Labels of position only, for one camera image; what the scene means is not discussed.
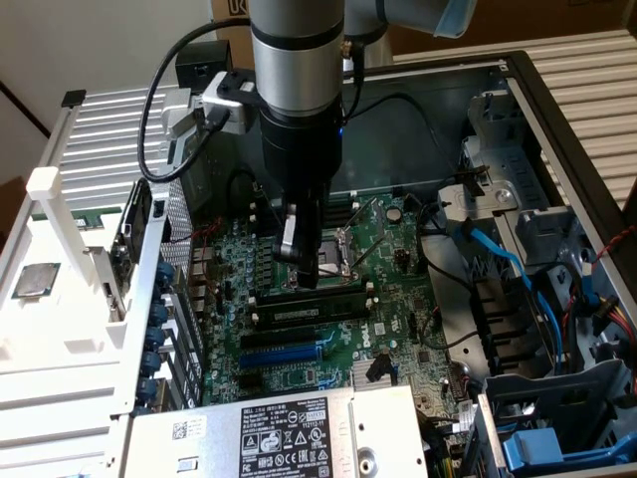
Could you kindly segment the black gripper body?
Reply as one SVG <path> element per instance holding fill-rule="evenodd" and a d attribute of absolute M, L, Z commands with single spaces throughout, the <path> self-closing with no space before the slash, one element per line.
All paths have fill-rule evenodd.
<path fill-rule="evenodd" d="M 339 99 L 307 117 L 260 110 L 266 170 L 288 203 L 327 195 L 342 162 L 342 109 Z"/>

